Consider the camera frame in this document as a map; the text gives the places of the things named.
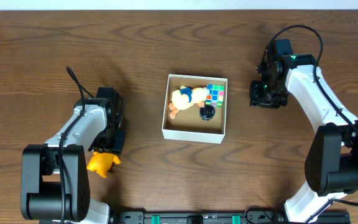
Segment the orange rubber dog toy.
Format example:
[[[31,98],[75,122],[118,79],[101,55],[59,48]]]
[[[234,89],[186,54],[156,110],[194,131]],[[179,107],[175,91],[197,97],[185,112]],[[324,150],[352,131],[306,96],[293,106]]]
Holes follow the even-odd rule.
[[[94,152],[86,168],[92,172],[96,172],[102,178],[106,178],[111,167],[114,164],[118,165],[120,163],[121,159],[115,154]]]

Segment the colourful puzzle cube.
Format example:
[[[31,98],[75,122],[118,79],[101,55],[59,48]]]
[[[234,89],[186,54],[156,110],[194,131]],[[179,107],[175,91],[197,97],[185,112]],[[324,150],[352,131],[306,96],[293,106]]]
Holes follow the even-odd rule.
[[[224,103],[225,86],[208,84],[205,105],[211,105],[213,107],[222,107]]]

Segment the black round disc toy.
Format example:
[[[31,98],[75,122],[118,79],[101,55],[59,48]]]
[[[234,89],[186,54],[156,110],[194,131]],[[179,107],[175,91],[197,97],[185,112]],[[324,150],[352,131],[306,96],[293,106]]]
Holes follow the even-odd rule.
[[[204,105],[200,108],[199,114],[202,120],[209,121],[214,118],[215,112],[214,106]]]

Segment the yellow plush duck toy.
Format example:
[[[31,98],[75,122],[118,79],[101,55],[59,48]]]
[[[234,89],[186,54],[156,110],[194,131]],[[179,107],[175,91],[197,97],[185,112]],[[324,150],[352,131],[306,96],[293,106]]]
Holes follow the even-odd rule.
[[[173,90],[171,94],[171,102],[168,107],[170,110],[170,118],[175,119],[178,112],[187,110],[193,105],[204,108],[209,90],[206,87],[190,88],[181,86],[179,89]]]

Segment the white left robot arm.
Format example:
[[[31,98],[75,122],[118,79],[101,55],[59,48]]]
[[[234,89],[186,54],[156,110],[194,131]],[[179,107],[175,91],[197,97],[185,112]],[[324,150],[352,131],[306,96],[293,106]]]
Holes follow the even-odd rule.
[[[124,145],[124,103],[78,101],[72,117],[43,144],[22,153],[21,213],[41,223],[112,223],[111,207],[91,198],[88,171],[106,177]]]

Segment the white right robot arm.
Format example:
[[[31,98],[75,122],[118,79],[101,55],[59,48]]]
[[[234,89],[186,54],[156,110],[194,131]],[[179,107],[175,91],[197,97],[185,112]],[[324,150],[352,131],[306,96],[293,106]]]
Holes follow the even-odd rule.
[[[293,95],[314,129],[305,183],[275,222],[314,223],[334,203],[358,207],[358,117],[326,83],[311,54],[266,53],[250,84],[250,105],[277,109]]]

